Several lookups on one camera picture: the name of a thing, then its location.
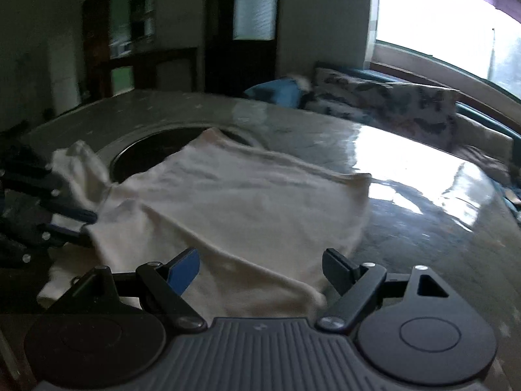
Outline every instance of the crumpled cloth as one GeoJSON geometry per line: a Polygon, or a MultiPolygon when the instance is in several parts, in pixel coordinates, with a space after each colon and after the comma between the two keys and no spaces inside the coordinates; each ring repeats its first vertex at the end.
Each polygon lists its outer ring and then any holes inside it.
{"type": "MultiPolygon", "coordinates": [[[[82,142],[56,151],[53,167],[77,200],[98,212],[98,222],[87,227],[95,250],[56,250],[38,296],[43,305],[97,264],[113,273],[134,271],[195,247],[201,270],[183,298],[207,321],[314,318],[326,305],[322,252],[333,247],[349,255],[370,211],[369,174],[341,175],[238,144],[216,129],[122,184],[110,182],[82,142]]],[[[61,217],[56,222],[74,226],[61,217]]]]}

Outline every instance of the bright window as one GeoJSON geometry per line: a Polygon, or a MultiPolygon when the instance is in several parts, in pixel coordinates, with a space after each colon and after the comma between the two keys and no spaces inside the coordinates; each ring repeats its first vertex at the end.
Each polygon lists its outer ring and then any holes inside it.
{"type": "Polygon", "coordinates": [[[484,0],[380,0],[377,39],[433,56],[521,98],[521,23],[484,0]]]}

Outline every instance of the glossy tabletop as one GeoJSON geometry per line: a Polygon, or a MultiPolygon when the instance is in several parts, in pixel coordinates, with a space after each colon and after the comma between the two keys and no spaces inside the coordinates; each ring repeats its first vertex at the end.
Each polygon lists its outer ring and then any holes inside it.
{"type": "Polygon", "coordinates": [[[179,124],[226,126],[337,172],[369,172],[371,220],[355,262],[407,273],[428,265],[494,327],[499,351],[486,383],[521,387],[521,232],[475,165],[409,139],[320,114],[204,94],[133,91],[33,130],[42,154],[87,142],[106,162],[132,142],[179,124]]]}

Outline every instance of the triangular cutout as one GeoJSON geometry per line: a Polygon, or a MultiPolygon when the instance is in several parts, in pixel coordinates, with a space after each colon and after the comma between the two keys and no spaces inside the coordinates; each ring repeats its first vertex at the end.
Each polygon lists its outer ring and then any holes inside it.
{"type": "Polygon", "coordinates": [[[418,284],[418,295],[423,297],[443,297],[449,295],[429,275],[421,275],[418,284]]]}

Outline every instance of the ribbed gray panel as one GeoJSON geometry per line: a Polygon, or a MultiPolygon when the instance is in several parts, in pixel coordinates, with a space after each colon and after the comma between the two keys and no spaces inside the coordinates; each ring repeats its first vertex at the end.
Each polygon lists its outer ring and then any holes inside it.
{"type": "MultiPolygon", "coordinates": [[[[304,318],[217,318],[199,335],[178,337],[143,376],[113,391],[398,391],[343,336],[304,318]]],[[[42,383],[35,391],[58,391],[42,383]]],[[[485,391],[471,384],[462,391],[485,391]]]]}

